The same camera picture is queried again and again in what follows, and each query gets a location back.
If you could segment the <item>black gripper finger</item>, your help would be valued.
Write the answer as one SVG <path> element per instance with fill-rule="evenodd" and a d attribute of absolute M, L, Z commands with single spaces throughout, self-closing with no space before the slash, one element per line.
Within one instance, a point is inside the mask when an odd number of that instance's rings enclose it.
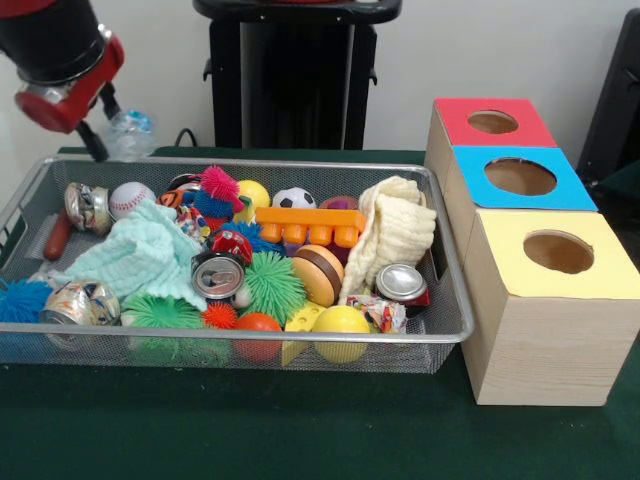
<path fill-rule="evenodd" d="M 81 121 L 76 132 L 81 137 L 88 153 L 96 162 L 105 162 L 109 158 L 109 153 L 101 138 L 91 129 L 88 123 Z"/>
<path fill-rule="evenodd" d="M 120 105 L 115 98 L 115 93 L 115 87 L 111 82 L 106 82 L 99 91 L 103 111 L 109 121 L 113 120 L 121 112 Z"/>

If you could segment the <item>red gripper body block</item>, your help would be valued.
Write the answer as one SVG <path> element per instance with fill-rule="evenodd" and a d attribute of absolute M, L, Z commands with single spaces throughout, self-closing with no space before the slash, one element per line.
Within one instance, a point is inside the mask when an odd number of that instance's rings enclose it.
<path fill-rule="evenodd" d="M 99 93 L 111 84 L 124 63 L 123 47 L 113 32 L 102 32 L 105 51 L 97 64 L 69 83 L 45 86 L 25 83 L 14 95 L 17 107 L 45 130 L 69 134 L 88 115 Z"/>

